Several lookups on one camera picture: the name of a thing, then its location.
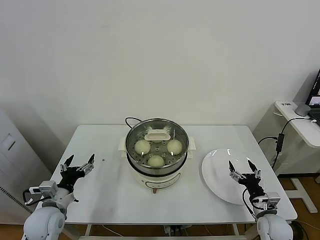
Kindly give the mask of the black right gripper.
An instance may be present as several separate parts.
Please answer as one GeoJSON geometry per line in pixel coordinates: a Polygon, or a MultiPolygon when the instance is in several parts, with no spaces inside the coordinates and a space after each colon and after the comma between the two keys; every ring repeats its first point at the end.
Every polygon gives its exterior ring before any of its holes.
{"type": "Polygon", "coordinates": [[[229,175],[240,185],[246,187],[250,199],[264,196],[266,193],[264,192],[264,189],[259,185],[261,181],[261,171],[257,169],[256,165],[252,163],[250,160],[248,160],[247,162],[252,173],[244,173],[242,175],[241,173],[235,170],[232,162],[229,160],[229,175]]]}

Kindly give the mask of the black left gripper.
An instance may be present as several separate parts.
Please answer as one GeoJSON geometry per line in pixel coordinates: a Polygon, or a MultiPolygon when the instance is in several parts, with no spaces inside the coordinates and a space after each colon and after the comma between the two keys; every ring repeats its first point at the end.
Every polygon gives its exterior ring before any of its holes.
{"type": "Polygon", "coordinates": [[[93,153],[87,163],[83,164],[80,167],[69,167],[73,161],[74,155],[68,157],[63,164],[60,165],[60,175],[62,177],[61,181],[58,184],[59,188],[68,190],[69,192],[74,191],[74,185],[77,180],[83,178],[84,175],[87,175],[94,168],[95,154],[93,153]]]}

